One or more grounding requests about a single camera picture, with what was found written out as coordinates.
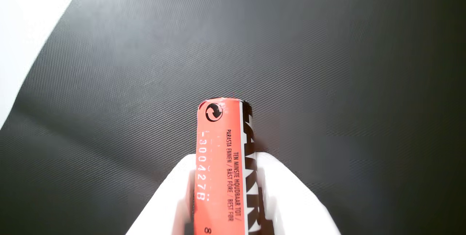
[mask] red cylindrical package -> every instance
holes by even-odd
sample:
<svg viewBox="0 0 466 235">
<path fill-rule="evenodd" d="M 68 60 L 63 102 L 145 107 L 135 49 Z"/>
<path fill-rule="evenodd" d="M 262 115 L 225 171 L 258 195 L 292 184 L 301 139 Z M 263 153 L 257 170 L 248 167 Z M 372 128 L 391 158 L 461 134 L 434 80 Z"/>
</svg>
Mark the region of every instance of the red cylindrical package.
<svg viewBox="0 0 466 235">
<path fill-rule="evenodd" d="M 198 108 L 195 235 L 259 235 L 252 107 L 216 98 Z"/>
</svg>

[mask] white background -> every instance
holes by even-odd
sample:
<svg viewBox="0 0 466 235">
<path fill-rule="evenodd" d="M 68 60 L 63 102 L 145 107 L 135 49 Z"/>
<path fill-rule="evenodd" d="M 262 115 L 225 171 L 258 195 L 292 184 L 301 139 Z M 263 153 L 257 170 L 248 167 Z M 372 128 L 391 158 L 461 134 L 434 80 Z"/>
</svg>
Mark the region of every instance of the white background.
<svg viewBox="0 0 466 235">
<path fill-rule="evenodd" d="M 0 128 L 71 0 L 0 0 Z"/>
</svg>

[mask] cylindrical roll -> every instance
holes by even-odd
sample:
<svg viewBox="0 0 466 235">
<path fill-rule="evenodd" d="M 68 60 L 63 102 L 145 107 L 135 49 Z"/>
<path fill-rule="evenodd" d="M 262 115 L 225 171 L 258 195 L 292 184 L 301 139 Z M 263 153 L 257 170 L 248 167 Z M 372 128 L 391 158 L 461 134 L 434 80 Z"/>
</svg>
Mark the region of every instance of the cylindrical roll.
<svg viewBox="0 0 466 235">
<path fill-rule="evenodd" d="M 252 107 L 216 98 L 198 108 L 194 234 L 258 235 Z"/>
</svg>

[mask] white surface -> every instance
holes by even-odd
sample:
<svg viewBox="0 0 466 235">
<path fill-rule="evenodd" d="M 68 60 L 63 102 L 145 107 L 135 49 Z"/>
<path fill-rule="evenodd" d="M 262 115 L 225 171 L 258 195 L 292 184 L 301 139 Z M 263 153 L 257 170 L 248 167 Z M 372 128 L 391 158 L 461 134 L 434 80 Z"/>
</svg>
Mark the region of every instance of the white surface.
<svg viewBox="0 0 466 235">
<path fill-rule="evenodd" d="M 0 128 L 71 0 L 0 0 Z"/>
<path fill-rule="evenodd" d="M 340 235 L 328 210 L 275 157 L 258 152 L 257 178 L 266 218 L 275 235 Z M 196 156 L 184 157 L 170 172 L 126 235 L 182 235 L 190 222 Z"/>
</svg>

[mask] dark gray fabric surface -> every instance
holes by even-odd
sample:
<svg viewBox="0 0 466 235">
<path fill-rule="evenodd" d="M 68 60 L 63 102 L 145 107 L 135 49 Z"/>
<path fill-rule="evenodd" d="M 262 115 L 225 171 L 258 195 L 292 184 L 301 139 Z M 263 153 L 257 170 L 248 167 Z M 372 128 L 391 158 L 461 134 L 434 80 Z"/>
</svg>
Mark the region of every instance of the dark gray fabric surface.
<svg viewBox="0 0 466 235">
<path fill-rule="evenodd" d="M 461 232 L 458 1 L 73 0 L 0 132 L 0 233 L 124 234 L 214 96 L 342 234 Z"/>
</svg>

